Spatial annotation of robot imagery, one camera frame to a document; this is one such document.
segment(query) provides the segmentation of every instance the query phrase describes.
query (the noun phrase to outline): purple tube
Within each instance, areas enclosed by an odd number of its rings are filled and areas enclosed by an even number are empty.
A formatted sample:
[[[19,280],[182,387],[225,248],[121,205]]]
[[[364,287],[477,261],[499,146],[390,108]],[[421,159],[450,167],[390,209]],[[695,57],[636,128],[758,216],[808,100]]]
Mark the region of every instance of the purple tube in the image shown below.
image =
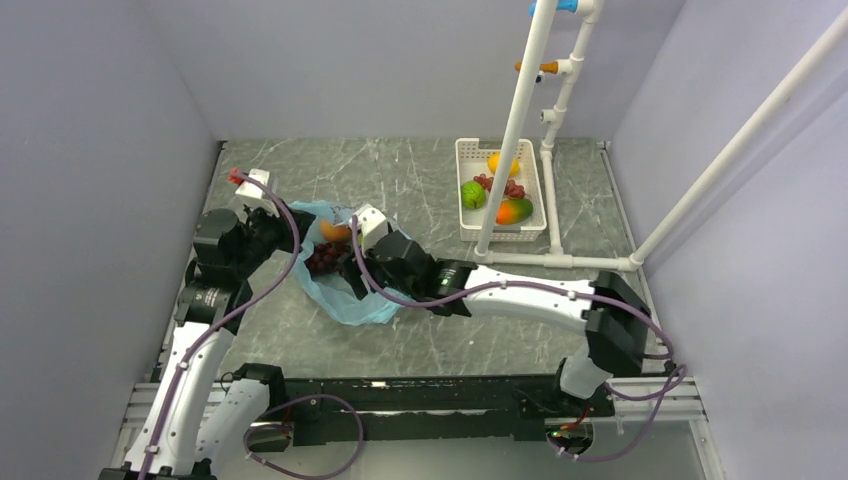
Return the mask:
[[[297,261],[297,252],[300,251],[300,232],[297,229],[297,223],[294,220],[294,216],[292,216],[291,211],[286,207],[285,203],[283,203],[283,201],[280,200],[280,198],[275,195],[274,192],[272,192],[268,187],[262,185],[258,181],[250,178],[249,176],[241,172],[234,172],[230,175],[236,178],[240,178],[245,182],[256,185],[257,187],[259,187],[260,190],[262,190],[266,195],[268,195],[269,198],[271,198],[271,200],[274,202],[274,205],[277,206],[280,213],[282,213],[282,215],[286,219],[286,222],[288,222],[289,224],[289,228],[291,229],[292,237],[294,239],[294,247],[292,249],[293,253],[291,255],[291,258],[289,258],[289,262],[286,264],[286,267],[283,269],[283,272],[274,280],[273,283],[271,283],[270,286],[268,286],[268,288],[266,288],[262,293],[260,293],[256,297],[250,299],[244,305],[239,306],[232,312],[224,315],[217,322],[213,323],[209,327],[209,329],[203,332],[203,334],[201,334],[197,338],[197,340],[193,344],[191,344],[188,350],[186,350],[185,355],[183,355],[182,359],[180,360],[181,362],[188,363],[191,360],[191,357],[194,356],[195,352],[197,352],[200,346],[203,345],[203,342],[205,342],[213,333],[218,331],[221,327],[223,327],[227,322],[229,322],[233,318],[237,317],[238,315],[241,315],[248,308],[252,307],[253,305],[256,305],[258,301],[265,298],[269,293],[271,293],[275,288],[277,288],[281,283],[283,283],[283,280],[286,278],[289,272],[291,272],[292,268],[294,268],[294,264]],[[174,403],[174,397],[177,394],[177,387],[179,386],[180,380],[183,377],[183,372],[184,370],[179,368],[174,370],[174,376],[171,378],[171,383],[168,384],[168,390],[165,392],[165,398],[162,401],[162,407],[159,410],[159,416],[156,418],[156,423],[153,425],[153,431],[150,433],[150,445],[158,445],[159,440],[162,438],[162,431],[165,429],[165,420],[167,420],[168,413],[171,411],[171,406]],[[153,454],[145,453],[144,460],[142,460],[141,462],[141,468],[139,468],[138,471],[138,480],[145,480],[147,478],[147,473],[149,472],[150,465],[152,463]]]
[[[640,396],[627,395],[626,393],[621,393],[618,390],[612,388],[609,384],[606,385],[606,388],[607,388],[608,392],[612,393],[613,395],[615,395],[617,397],[621,397],[625,400],[630,400],[631,402],[642,402],[642,401],[645,401],[645,400],[651,400],[653,398],[662,397],[666,393],[670,392],[675,387],[677,387],[678,385],[683,383],[683,379],[686,377],[687,370],[688,369],[686,368],[686,365],[680,365],[679,367],[677,367],[674,370],[674,372],[677,372],[677,378],[673,382],[666,382],[666,384],[661,389],[657,390],[656,392],[649,393],[647,395],[640,395]],[[674,377],[674,375],[675,375],[674,372],[672,372],[672,374],[669,376],[669,380],[671,380],[671,378]]]
[[[351,227],[353,230],[353,238],[356,238],[356,235],[359,233],[359,219],[356,218],[356,215],[351,217]],[[459,300],[460,298],[467,297],[472,293],[482,292],[483,290],[488,290],[490,288],[502,288],[504,285],[501,282],[489,282],[481,285],[477,285],[476,287],[469,288],[467,290],[462,290],[460,292],[456,292],[453,295],[449,295],[445,298],[440,298],[438,300],[431,300],[429,302],[416,302],[411,300],[406,300],[403,298],[398,298],[387,292],[383,287],[377,284],[377,281],[374,280],[374,277],[371,276],[371,273],[368,271],[368,267],[365,266],[365,259],[362,255],[362,249],[359,246],[359,242],[353,242],[353,253],[356,255],[356,264],[359,265],[359,269],[362,271],[362,276],[365,277],[365,280],[368,282],[368,285],[371,286],[377,293],[382,295],[383,297],[395,302],[397,304],[403,305],[404,307],[417,307],[417,308],[431,308],[431,307],[439,307],[455,300]],[[543,283],[537,282],[528,282],[524,280],[511,280],[506,282],[506,287],[527,287],[527,288],[535,288],[537,290],[544,290],[546,292],[555,293],[557,295],[568,295],[568,290],[557,288],[551,285],[545,285]],[[613,307],[620,308],[627,313],[633,315],[638,318],[642,323],[648,326],[654,334],[659,337],[663,343],[665,343],[668,348],[668,354],[654,355],[649,354],[645,355],[645,358],[651,359],[659,359],[665,360],[671,358],[674,354],[674,347],[672,345],[671,339],[666,335],[665,332],[659,329],[657,325],[651,320],[650,317],[645,315],[638,308],[634,308],[620,300],[616,300],[614,298],[605,297],[603,295],[593,295],[589,293],[581,293],[575,292],[577,294],[577,298],[583,300],[591,300],[593,302],[600,302],[606,305],[610,305]]]
[[[250,442],[249,442],[250,436],[254,432],[262,429],[263,427],[251,428],[250,430],[248,430],[244,434],[244,442],[243,442],[244,443],[244,451],[247,452],[250,459],[254,460],[254,461],[256,461],[256,462],[258,462],[258,463],[260,463],[260,464],[262,464],[262,465],[264,465],[264,466],[266,466],[266,467],[268,467],[272,470],[276,470],[276,471],[282,473],[283,475],[288,475],[290,477],[299,478],[301,480],[327,480],[328,478],[333,478],[336,475],[338,475],[338,474],[344,472],[345,470],[347,470],[348,468],[350,468],[350,466],[353,465],[353,462],[355,462],[356,459],[359,457],[359,454],[362,453],[362,447],[365,444],[365,427],[362,425],[362,419],[359,417],[359,413],[357,413],[356,409],[354,409],[353,406],[351,404],[349,404],[348,402],[346,402],[345,400],[343,400],[343,399],[341,399],[341,398],[339,398],[335,395],[329,395],[329,394],[326,394],[326,393],[317,393],[315,395],[307,395],[305,397],[296,398],[296,399],[291,400],[289,402],[286,402],[286,403],[284,403],[284,404],[282,404],[278,407],[274,407],[274,408],[268,410],[267,412],[263,413],[262,416],[269,415],[269,414],[274,413],[274,412],[278,412],[280,410],[291,407],[293,405],[297,405],[298,403],[306,402],[308,400],[313,400],[313,399],[319,399],[319,398],[326,398],[326,399],[333,400],[335,402],[342,404],[342,406],[344,406],[351,414],[353,414],[353,418],[356,420],[356,425],[359,427],[359,438],[357,438],[357,440],[356,440],[356,449],[353,451],[353,454],[350,456],[348,461],[344,463],[344,465],[342,465],[341,467],[337,468],[336,470],[334,470],[330,473],[325,473],[323,475],[304,475],[302,473],[292,472],[291,470],[287,470],[287,469],[285,469],[285,468],[283,468],[283,467],[281,467],[281,466],[279,466],[275,463],[269,462],[269,461],[265,460],[264,458],[260,457],[259,455],[250,451]]]
[[[654,405],[654,409],[651,410],[651,414],[648,416],[648,420],[646,420],[645,423],[642,424],[642,428],[639,429],[639,433],[636,434],[636,436],[633,438],[633,440],[631,440],[630,443],[626,447],[621,449],[620,451],[613,453],[613,454],[610,454],[610,455],[604,455],[604,456],[601,456],[601,457],[584,457],[582,455],[576,456],[576,455],[572,455],[572,454],[570,454],[566,451],[563,451],[562,455],[568,456],[569,458],[571,458],[575,462],[601,463],[601,462],[611,462],[613,460],[618,460],[619,458],[621,458],[621,457],[627,455],[628,453],[632,452],[633,449],[635,449],[637,446],[639,446],[639,443],[642,441],[642,439],[645,438],[645,435],[648,433],[648,430],[651,429],[651,425],[653,425],[654,419],[657,418],[657,413],[659,413],[659,411],[660,411],[660,405],[662,405],[663,398],[665,398],[665,393],[668,390],[671,390],[671,388],[674,388],[674,387],[671,386],[672,379],[676,375],[680,375],[679,382],[678,382],[678,384],[679,384],[680,381],[683,381],[683,377],[685,376],[685,374],[686,374],[686,366],[685,365],[680,365],[679,367],[674,369],[673,372],[671,372],[671,375],[669,375],[668,379],[665,381],[665,385],[660,390],[660,392],[662,392],[662,393],[660,393],[657,396],[657,404]],[[557,446],[554,443],[553,440],[551,440],[550,436],[547,437],[547,440],[548,440],[548,444],[551,447],[553,447],[553,449],[556,450],[557,453],[560,453],[560,451],[559,451],[560,447]]]

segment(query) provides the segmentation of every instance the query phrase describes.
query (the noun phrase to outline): red grapes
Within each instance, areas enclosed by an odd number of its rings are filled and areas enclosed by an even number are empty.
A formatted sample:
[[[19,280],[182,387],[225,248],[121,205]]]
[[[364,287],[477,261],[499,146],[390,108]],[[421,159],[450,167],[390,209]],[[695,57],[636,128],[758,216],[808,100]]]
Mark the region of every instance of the red grapes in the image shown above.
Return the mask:
[[[304,262],[313,276],[340,270],[339,258],[350,253],[351,246],[344,242],[315,244],[312,256]]]
[[[492,183],[495,181],[495,177],[488,177],[485,173],[481,173],[474,177],[474,181],[479,183],[483,188],[486,189],[487,192],[492,191]],[[524,192],[524,186],[518,185],[515,183],[515,180],[509,179],[506,181],[506,187],[504,187],[504,195],[510,198],[524,198],[527,194]]]

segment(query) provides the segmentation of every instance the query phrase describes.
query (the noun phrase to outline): white pvc pipe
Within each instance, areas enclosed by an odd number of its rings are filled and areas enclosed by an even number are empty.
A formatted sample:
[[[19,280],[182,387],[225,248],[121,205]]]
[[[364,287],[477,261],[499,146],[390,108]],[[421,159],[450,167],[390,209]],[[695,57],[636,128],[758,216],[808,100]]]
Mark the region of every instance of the white pvc pipe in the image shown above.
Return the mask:
[[[568,110],[568,100],[571,98],[571,91],[574,89],[574,84],[580,78],[580,72],[583,70],[583,58],[586,55],[586,47],[589,45],[589,37],[592,36],[595,23],[597,23],[603,8],[604,0],[595,0],[592,13],[583,19],[583,23],[580,25],[580,31],[577,32],[574,50],[569,55],[572,70],[562,81],[562,88],[559,91],[556,105],[554,105],[556,120],[548,126],[545,139],[542,141],[542,151],[550,150],[554,146],[557,132],[559,132],[562,122],[565,120],[565,112]]]
[[[641,265],[645,258],[659,245],[678,222],[692,207],[707,193],[710,187],[721,177],[739,157],[751,139],[768,123],[795,91],[810,76],[813,70],[833,51],[839,41],[848,32],[848,7],[836,17],[836,20],[816,40],[816,43],[789,70],[786,77],[777,84],[768,97],[763,101],[742,128],[727,142],[727,145],[716,155],[704,173],[695,180],[689,190],[680,198],[674,208],[662,219],[657,228],[648,236],[642,245],[630,255],[634,265]]]
[[[571,255],[553,255],[546,253],[534,255],[530,253],[489,252],[481,263],[511,263],[515,265],[541,265],[551,268],[596,268],[601,270],[618,270],[630,272],[635,270],[627,257],[595,258],[573,257]]]
[[[548,233],[551,237],[550,252],[562,254],[562,238],[559,233],[559,213],[556,207],[556,190],[554,186],[554,167],[551,164],[551,151],[541,150],[542,176],[545,179],[545,207],[548,209]]]
[[[554,146],[557,132],[562,127],[562,122],[565,119],[565,112],[568,110],[568,100],[571,98],[571,91],[574,88],[574,83],[580,77],[580,71],[583,69],[583,57],[586,53],[586,46],[589,44],[589,37],[592,36],[592,30],[595,28],[595,22],[601,15],[601,10],[604,8],[603,0],[595,0],[593,2],[592,13],[583,19],[580,25],[580,31],[577,33],[577,41],[574,44],[569,56],[570,72],[562,80],[562,88],[559,91],[556,104],[553,112],[555,115],[554,121],[548,126],[548,131],[545,134],[545,139],[542,140],[542,145],[539,148],[540,156],[542,157],[542,176],[545,181],[545,206],[548,210],[548,233],[551,239],[550,253],[553,255],[562,255],[562,238],[559,230],[559,213],[556,205],[556,185],[554,183],[554,169],[552,165],[551,149]]]
[[[538,0],[536,2],[536,12],[530,22],[527,46],[524,48],[524,57],[521,60],[518,82],[515,85],[512,107],[509,110],[509,119],[506,122],[506,131],[501,144],[500,161],[495,171],[494,182],[492,182],[492,192],[486,206],[480,239],[474,248],[477,257],[485,257],[489,252],[489,241],[492,238],[492,230],[495,228],[495,217],[503,199],[503,190],[518,146],[518,137],[521,135],[521,129],[524,126],[524,119],[527,117],[530,96],[533,94],[533,87],[536,85],[536,74],[539,70],[539,64],[542,63],[542,54],[548,41],[548,34],[551,31],[556,4],[557,0]]]

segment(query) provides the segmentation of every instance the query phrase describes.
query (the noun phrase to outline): table surface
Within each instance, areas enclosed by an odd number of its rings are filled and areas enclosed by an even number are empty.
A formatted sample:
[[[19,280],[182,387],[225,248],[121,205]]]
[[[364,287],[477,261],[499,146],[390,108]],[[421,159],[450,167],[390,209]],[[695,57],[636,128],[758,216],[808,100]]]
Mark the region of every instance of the table surface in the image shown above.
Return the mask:
[[[615,423],[594,423],[595,441],[587,457],[609,455],[630,443],[641,426],[626,422],[624,435]],[[330,472],[350,458],[355,444],[328,443],[293,447],[262,457],[306,475]],[[279,473],[244,455],[223,462],[220,480],[277,480]],[[510,438],[462,438],[366,442],[362,455],[337,480],[704,480],[704,470],[688,422],[658,422],[639,446],[614,462],[575,463],[559,458],[544,441]]]
[[[371,203],[437,257],[472,259],[459,239],[454,138],[240,140],[224,144],[209,208],[240,210],[225,172],[263,168],[279,177],[287,201]],[[580,256],[617,257],[629,245],[608,174],[591,139],[561,139],[554,148],[562,244]],[[543,253],[547,231],[532,243],[497,243],[496,251]],[[279,274],[275,253],[251,277],[255,292]],[[540,278],[591,279],[597,271],[498,265]],[[625,275],[641,293],[636,274]],[[405,308],[388,324],[346,326],[331,319],[286,279],[244,316],[221,372],[245,362],[279,365],[287,377],[385,377],[552,373],[583,338],[563,329],[504,316],[437,317]]]

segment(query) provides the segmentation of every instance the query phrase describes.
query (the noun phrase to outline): lavender wall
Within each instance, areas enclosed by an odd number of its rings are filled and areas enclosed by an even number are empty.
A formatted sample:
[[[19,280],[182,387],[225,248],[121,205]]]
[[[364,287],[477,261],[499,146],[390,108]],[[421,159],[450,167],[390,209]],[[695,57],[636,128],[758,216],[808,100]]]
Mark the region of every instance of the lavender wall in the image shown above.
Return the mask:
[[[0,3],[2,478],[97,478],[161,345],[215,142],[150,25]]]
[[[501,136],[531,2],[146,0],[218,138]],[[563,136],[609,139],[684,0],[612,0],[592,37]],[[560,14],[548,60],[579,18]],[[541,136],[558,80],[537,88]]]
[[[688,2],[613,139],[637,242],[844,8]],[[843,476],[848,41],[646,270],[729,478]]]

